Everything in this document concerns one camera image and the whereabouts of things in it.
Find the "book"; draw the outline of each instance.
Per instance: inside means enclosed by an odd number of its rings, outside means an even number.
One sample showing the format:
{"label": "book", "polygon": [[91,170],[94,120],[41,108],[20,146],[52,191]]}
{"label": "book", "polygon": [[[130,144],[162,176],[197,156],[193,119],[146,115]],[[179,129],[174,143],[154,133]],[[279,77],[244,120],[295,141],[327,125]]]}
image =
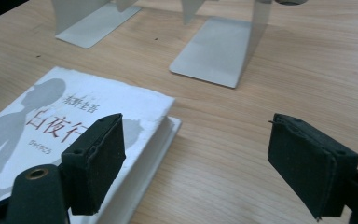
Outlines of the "book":
{"label": "book", "polygon": [[15,177],[61,154],[97,119],[121,113],[127,159],[94,216],[71,223],[126,223],[157,171],[181,120],[174,98],[123,82],[55,67],[0,112],[0,200]]}

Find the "wooden table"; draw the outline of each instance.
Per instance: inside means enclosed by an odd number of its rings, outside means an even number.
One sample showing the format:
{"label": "wooden table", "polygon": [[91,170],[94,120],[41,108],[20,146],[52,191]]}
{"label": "wooden table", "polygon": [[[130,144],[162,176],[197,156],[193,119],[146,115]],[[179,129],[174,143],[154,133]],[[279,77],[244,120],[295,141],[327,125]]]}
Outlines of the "wooden table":
{"label": "wooden table", "polygon": [[[315,223],[267,161],[274,113],[303,119],[358,152],[358,1],[274,3],[235,90],[169,72],[210,15],[250,20],[244,0],[207,2],[189,25],[179,0],[143,9],[90,49],[54,37],[49,0],[0,17],[0,111],[54,66],[176,98],[182,129],[132,223]],[[324,223],[348,223],[343,217]]]}

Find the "metal bookend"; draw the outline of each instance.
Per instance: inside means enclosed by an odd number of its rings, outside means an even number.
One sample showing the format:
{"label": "metal bookend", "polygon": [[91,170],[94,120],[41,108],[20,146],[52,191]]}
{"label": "metal bookend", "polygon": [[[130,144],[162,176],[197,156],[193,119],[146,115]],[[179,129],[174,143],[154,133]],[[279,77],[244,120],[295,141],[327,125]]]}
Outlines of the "metal bookend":
{"label": "metal bookend", "polygon": [[118,28],[141,8],[123,12],[109,0],[52,0],[56,15],[56,38],[90,48]]}
{"label": "metal bookend", "polygon": [[117,9],[122,12],[136,3],[138,0],[116,0]]}
{"label": "metal bookend", "polygon": [[[184,21],[198,10],[182,0]],[[211,17],[170,66],[176,74],[236,88],[269,21],[271,0],[254,0],[252,21]]]}

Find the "silhouette illustration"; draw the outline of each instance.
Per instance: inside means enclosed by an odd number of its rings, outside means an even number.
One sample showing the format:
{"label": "silhouette illustration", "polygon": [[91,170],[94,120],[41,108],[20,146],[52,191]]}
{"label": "silhouette illustration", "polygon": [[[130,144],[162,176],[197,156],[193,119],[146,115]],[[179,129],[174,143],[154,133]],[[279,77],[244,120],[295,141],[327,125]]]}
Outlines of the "silhouette illustration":
{"label": "silhouette illustration", "polygon": [[[64,81],[58,78],[34,85],[21,101],[22,111],[0,117],[0,173],[21,138],[27,114],[56,102],[62,97],[65,88]],[[11,188],[0,189],[0,197],[9,192]]]}

